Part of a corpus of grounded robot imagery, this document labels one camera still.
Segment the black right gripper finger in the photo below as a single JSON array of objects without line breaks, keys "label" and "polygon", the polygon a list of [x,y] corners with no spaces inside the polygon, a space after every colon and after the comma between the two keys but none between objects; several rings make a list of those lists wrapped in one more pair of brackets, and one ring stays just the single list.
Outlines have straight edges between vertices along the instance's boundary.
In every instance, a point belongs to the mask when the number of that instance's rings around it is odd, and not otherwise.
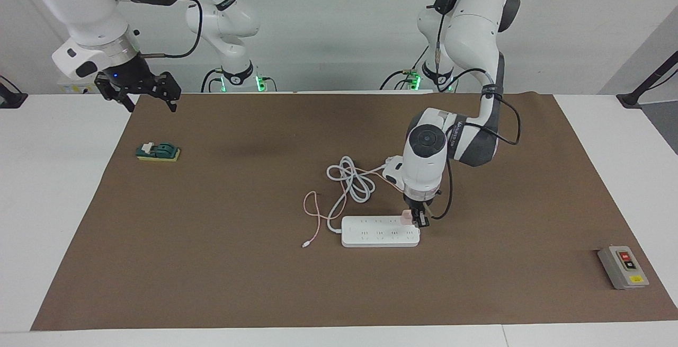
[{"label": "black right gripper finger", "polygon": [[151,96],[162,100],[173,113],[177,110],[177,101],[180,99],[181,93],[180,85],[170,72],[162,72],[158,76],[154,76]]},{"label": "black right gripper finger", "polygon": [[135,103],[128,97],[127,93],[122,90],[117,90],[116,85],[112,84],[106,74],[97,73],[94,78],[94,84],[105,100],[117,102],[118,104],[123,105],[129,113],[133,113],[136,107]]}]

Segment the white power strip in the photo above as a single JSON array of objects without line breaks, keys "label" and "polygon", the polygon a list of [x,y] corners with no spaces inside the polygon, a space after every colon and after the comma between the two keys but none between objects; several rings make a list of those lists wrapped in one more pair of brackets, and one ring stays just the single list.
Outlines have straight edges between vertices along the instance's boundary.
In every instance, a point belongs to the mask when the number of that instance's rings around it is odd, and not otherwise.
[{"label": "white power strip", "polygon": [[341,242],[347,248],[414,247],[420,240],[421,231],[402,216],[342,218]]}]

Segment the white box with yellow labels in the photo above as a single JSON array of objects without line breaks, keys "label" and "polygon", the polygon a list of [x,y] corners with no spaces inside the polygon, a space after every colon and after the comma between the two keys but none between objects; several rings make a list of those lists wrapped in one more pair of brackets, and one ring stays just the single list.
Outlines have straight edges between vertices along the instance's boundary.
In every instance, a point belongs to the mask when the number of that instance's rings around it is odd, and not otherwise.
[{"label": "white box with yellow labels", "polygon": [[94,82],[58,82],[59,89],[65,94],[99,94]]}]

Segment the green fixture on yellow sponge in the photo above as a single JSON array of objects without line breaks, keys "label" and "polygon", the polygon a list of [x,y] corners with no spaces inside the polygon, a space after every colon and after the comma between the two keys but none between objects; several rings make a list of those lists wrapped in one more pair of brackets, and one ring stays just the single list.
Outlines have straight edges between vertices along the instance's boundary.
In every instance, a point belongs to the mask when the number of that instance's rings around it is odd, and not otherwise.
[{"label": "green fixture on yellow sponge", "polygon": [[176,162],[180,149],[170,143],[148,142],[136,149],[135,156],[141,161]]}]

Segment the black table clamp stand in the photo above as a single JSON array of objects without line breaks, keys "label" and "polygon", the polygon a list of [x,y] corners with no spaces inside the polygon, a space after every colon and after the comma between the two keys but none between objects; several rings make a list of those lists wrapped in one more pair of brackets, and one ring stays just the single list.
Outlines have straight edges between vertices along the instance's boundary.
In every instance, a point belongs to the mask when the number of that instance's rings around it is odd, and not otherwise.
[{"label": "black table clamp stand", "polygon": [[641,105],[638,101],[647,91],[658,88],[670,81],[678,74],[678,50],[673,52],[659,67],[657,67],[644,81],[639,84],[632,92],[626,94],[617,94],[616,97],[624,108],[630,110],[639,110]]},{"label": "black table clamp stand", "polygon": [[20,108],[28,96],[14,82],[0,75],[0,109]]}]

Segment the brown table mat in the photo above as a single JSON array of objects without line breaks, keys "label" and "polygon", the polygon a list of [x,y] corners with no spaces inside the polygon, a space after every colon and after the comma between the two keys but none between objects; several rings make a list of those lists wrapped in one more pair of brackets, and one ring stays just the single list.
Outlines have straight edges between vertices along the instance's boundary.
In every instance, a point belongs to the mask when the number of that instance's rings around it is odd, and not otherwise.
[{"label": "brown table mat", "polygon": [[[477,94],[185,94],[139,98],[34,330],[639,322],[678,308],[552,96],[510,94],[520,144],[453,166],[448,215],[410,248],[346,248],[302,199],[325,169],[401,154],[426,108]],[[148,142],[176,162],[141,161]],[[649,285],[614,289],[596,251],[629,246]]]}]

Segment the grey on-off switch box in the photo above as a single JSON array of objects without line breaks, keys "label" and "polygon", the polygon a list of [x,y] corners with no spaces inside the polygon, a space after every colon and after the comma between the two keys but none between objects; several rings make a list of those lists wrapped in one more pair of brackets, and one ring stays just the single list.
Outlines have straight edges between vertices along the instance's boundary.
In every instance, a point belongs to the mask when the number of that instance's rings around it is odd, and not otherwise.
[{"label": "grey on-off switch box", "polygon": [[606,246],[596,251],[614,289],[629,290],[649,285],[629,246]]}]

